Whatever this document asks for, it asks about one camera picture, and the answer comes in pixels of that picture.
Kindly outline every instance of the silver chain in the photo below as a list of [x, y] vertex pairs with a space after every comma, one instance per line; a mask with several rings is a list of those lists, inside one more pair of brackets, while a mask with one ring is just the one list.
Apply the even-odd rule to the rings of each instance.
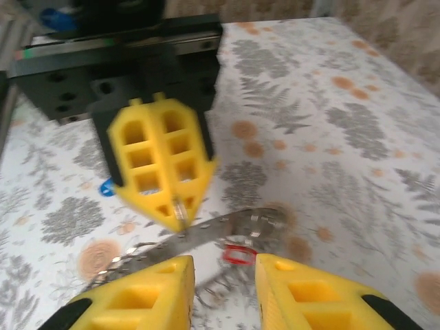
[[[275, 252], [281, 248], [280, 237], [287, 218], [286, 214], [280, 210], [250, 208], [186, 227], [188, 223], [186, 209], [179, 200], [175, 200], [175, 212], [176, 217], [185, 224], [182, 232], [162, 242], [138, 243], [130, 247], [125, 254], [115, 257], [106, 270], [99, 272], [83, 292], [171, 259], [211, 241], [216, 242], [223, 250], [233, 245], [252, 248], [257, 252]], [[244, 240], [237, 242], [232, 240], [232, 237], [244, 237]], [[252, 268], [225, 263], [219, 273], [196, 287], [195, 298], [206, 308], [217, 308], [226, 298], [224, 291], [233, 291], [234, 281], [247, 285], [250, 279], [246, 270], [252, 270]], [[209, 297], [214, 303], [209, 303], [204, 296]]]

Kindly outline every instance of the yellow plastic part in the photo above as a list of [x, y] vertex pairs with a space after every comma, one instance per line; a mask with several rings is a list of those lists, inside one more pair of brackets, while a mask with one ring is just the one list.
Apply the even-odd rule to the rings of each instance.
[[262, 330], [393, 330], [362, 300], [385, 298], [370, 287], [271, 254], [255, 271]]
[[[174, 232], [189, 226], [217, 165], [207, 160], [195, 111], [159, 93], [153, 103], [132, 100], [107, 133], [124, 180], [116, 193]], [[176, 197], [190, 223], [176, 219]]]
[[91, 306], [70, 330], [188, 330], [193, 311], [192, 256], [177, 256], [75, 297]]

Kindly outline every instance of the tablecloth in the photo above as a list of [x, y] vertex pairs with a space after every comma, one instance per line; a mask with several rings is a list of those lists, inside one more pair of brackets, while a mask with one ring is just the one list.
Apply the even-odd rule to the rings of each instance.
[[[219, 59], [221, 164], [197, 220], [282, 206], [294, 260], [440, 329], [440, 102], [334, 18], [227, 24]], [[169, 234], [102, 189], [89, 121], [58, 126], [24, 97], [0, 176], [2, 330], [37, 328], [113, 257]], [[245, 305], [193, 327], [259, 329]]]

